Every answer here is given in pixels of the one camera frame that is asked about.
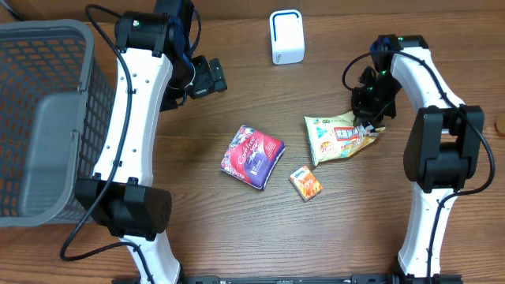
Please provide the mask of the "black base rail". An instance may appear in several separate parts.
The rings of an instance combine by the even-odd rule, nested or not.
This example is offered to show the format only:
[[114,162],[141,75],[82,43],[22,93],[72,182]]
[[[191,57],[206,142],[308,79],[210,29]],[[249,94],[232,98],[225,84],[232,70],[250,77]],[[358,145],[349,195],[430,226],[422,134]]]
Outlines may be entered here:
[[442,275],[426,278],[405,278],[397,274],[355,274],[337,278],[219,278],[218,276],[188,276],[184,284],[463,284],[461,275]]

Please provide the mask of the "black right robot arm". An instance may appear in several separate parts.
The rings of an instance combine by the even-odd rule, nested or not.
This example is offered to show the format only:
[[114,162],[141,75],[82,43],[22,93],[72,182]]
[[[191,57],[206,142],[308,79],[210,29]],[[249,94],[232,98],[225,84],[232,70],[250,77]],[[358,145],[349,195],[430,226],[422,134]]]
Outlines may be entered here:
[[440,252],[451,209],[468,194],[465,183],[476,172],[479,151],[488,148],[482,134],[484,112],[466,105],[437,71],[420,35],[380,35],[367,53],[373,64],[352,88],[356,125],[377,127],[396,115],[395,97],[405,91],[416,118],[403,154],[413,186],[406,237],[393,273],[355,275],[355,283],[460,283],[442,275]]

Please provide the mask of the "grey plastic basket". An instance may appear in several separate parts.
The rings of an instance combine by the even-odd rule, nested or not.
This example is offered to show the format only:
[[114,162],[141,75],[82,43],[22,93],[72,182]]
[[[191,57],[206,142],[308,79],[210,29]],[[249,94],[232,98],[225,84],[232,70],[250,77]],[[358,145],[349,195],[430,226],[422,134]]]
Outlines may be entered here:
[[103,150],[115,93],[75,20],[1,26],[1,224],[76,223],[74,196]]

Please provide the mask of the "gold tube cap at edge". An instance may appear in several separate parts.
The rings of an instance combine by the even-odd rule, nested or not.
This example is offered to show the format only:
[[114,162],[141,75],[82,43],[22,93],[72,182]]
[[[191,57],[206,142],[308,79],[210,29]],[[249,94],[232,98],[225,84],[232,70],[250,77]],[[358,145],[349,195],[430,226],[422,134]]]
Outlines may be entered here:
[[505,114],[501,114],[496,119],[495,129],[500,136],[505,136]]

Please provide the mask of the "Kleenex tissue pack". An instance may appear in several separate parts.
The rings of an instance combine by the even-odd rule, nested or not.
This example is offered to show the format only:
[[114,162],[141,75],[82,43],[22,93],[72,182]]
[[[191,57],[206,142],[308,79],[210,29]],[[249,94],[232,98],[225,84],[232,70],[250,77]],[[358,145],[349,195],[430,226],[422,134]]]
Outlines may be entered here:
[[323,191],[323,186],[307,166],[302,166],[290,175],[294,185],[303,201],[308,201]]

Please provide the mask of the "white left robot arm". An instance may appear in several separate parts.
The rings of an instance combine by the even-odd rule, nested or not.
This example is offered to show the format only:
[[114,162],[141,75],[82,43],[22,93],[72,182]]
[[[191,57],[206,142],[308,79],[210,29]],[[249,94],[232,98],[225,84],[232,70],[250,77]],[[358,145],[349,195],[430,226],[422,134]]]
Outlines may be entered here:
[[92,176],[74,194],[85,218],[130,251],[140,283],[185,281],[166,233],[171,194],[153,186],[153,146],[161,112],[227,88],[219,60],[195,55],[190,29],[200,22],[190,1],[158,1],[150,13],[120,14],[107,39],[118,61],[113,110]]

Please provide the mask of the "red Carefree pad pack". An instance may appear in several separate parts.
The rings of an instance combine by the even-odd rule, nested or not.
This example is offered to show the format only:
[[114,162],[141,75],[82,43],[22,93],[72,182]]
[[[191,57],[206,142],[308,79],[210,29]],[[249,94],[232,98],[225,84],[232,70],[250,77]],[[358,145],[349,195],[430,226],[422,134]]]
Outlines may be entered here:
[[242,125],[223,156],[221,170],[264,191],[271,172],[285,149],[283,141]]

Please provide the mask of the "yellow wet wipes pack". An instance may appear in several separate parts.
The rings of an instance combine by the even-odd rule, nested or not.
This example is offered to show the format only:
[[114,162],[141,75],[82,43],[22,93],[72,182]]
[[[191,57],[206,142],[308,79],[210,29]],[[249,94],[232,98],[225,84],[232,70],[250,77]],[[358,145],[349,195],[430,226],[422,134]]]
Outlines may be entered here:
[[355,125],[352,111],[334,117],[304,116],[312,164],[334,159],[348,159],[367,147],[386,129],[375,127],[368,121]]

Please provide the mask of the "white barcode scanner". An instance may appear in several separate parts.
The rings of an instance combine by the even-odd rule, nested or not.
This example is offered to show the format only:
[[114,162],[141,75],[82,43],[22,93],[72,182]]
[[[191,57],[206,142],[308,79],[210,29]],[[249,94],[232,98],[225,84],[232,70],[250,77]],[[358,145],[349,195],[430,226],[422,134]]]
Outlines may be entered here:
[[303,18],[296,9],[273,12],[269,17],[272,62],[275,65],[299,63],[305,57]]

